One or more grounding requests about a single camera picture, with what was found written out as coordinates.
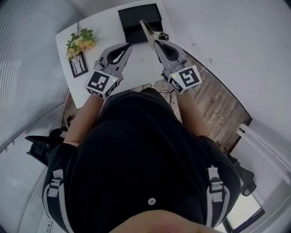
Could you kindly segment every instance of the person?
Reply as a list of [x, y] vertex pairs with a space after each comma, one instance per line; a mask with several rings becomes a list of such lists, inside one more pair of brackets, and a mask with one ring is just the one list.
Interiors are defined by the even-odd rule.
[[238, 174], [211, 139], [190, 92], [177, 93], [182, 122], [153, 88], [90, 95], [64, 143], [49, 158], [44, 187], [63, 169], [65, 208], [74, 233], [214, 232], [206, 223], [207, 169], [240, 194]]

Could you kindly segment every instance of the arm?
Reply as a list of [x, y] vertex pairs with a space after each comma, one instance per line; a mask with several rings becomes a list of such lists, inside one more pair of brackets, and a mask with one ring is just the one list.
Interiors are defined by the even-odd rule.
[[204, 117], [190, 92], [188, 91], [181, 95], [177, 93], [176, 96], [183, 124], [197, 137], [211, 137], [210, 130], [204, 121]]
[[78, 146], [96, 123], [104, 100], [90, 95], [73, 120], [64, 143]]

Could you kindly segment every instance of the black cable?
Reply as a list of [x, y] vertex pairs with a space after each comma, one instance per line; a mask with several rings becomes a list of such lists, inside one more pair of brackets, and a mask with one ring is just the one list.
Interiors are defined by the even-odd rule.
[[168, 90], [163, 89], [163, 90], [161, 90], [159, 93], [160, 93], [160, 94], [170, 94], [169, 105], [170, 105], [171, 107], [173, 107], [173, 105], [175, 104], [175, 102], [172, 101], [172, 94], [174, 93], [174, 89], [173, 89], [172, 91], [168, 91]]

